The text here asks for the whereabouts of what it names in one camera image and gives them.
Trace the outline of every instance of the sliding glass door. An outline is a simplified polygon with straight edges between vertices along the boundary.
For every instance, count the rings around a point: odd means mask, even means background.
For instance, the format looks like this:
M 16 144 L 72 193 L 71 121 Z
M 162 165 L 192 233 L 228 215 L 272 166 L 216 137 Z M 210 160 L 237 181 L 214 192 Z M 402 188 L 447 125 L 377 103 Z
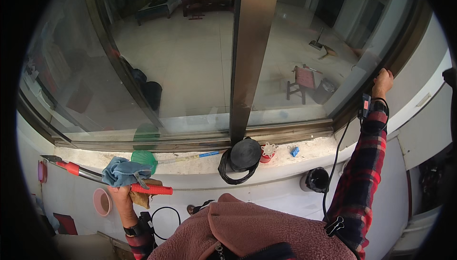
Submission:
M 52 0 L 22 108 L 57 145 L 84 149 L 328 136 L 407 29 L 425 30 L 418 1 Z

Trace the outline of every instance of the pink fleece jacket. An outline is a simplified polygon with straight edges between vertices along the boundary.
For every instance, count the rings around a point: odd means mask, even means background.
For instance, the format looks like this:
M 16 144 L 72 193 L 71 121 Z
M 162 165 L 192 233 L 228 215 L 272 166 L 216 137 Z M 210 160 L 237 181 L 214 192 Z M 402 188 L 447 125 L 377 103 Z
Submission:
M 220 241 L 239 257 L 287 242 L 297 259 L 355 259 L 325 223 L 243 202 L 223 194 L 218 202 L 186 219 L 148 260 L 205 260 Z

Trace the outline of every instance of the hand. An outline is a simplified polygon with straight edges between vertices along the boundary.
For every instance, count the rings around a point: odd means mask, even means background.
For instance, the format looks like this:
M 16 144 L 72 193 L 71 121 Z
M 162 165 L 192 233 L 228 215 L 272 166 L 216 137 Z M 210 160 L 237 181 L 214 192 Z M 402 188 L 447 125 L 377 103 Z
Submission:
M 386 99 L 386 93 L 393 86 L 393 74 L 390 70 L 382 68 L 376 78 L 374 78 L 372 88 L 372 98 L 381 97 Z
M 130 185 L 113 188 L 108 186 L 108 191 L 116 205 L 121 217 L 123 227 L 130 228 L 138 223 L 138 217 L 134 211 L 134 204 L 129 196 Z

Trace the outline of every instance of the person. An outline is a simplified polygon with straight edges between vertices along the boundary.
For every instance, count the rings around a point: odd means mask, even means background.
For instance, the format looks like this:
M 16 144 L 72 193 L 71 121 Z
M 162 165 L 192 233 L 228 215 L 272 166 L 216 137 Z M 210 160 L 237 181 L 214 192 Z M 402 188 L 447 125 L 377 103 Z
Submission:
M 392 73 L 382 69 L 374 83 L 372 97 L 386 100 L 386 92 L 393 86 Z M 374 103 L 386 105 L 383 101 Z M 363 123 L 364 130 L 328 209 L 330 223 L 338 216 L 344 218 L 345 227 L 338 233 L 361 259 L 368 245 L 365 236 L 372 222 L 373 195 L 381 181 L 386 150 L 386 108 L 380 104 L 374 108 Z M 138 218 L 129 197 L 129 186 L 108 190 L 123 227 L 135 227 Z M 329 237 L 324 229 L 326 224 L 223 194 L 217 202 L 186 219 L 155 249 L 153 236 L 148 233 L 127 234 L 126 239 L 136 259 L 355 259 L 355 254 L 338 237 Z

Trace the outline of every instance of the wrist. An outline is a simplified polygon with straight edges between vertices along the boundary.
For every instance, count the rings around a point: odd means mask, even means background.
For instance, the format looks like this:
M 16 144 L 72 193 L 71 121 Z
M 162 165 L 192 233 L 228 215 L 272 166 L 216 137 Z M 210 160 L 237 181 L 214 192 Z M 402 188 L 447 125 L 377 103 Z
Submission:
M 138 224 L 138 217 L 134 211 L 128 214 L 120 214 L 120 217 L 122 226 L 126 229 Z
M 375 100 L 374 100 L 375 98 L 382 98 L 382 99 L 386 100 L 386 94 L 385 94 L 384 92 L 374 92 L 374 91 L 373 91 L 373 92 L 372 92 L 372 102 L 375 101 Z M 380 102 L 382 102 L 382 103 L 385 104 L 385 102 L 384 102 L 383 100 L 380 100 L 380 99 L 379 99 L 379 100 L 376 100 L 376 101 L 380 101 Z

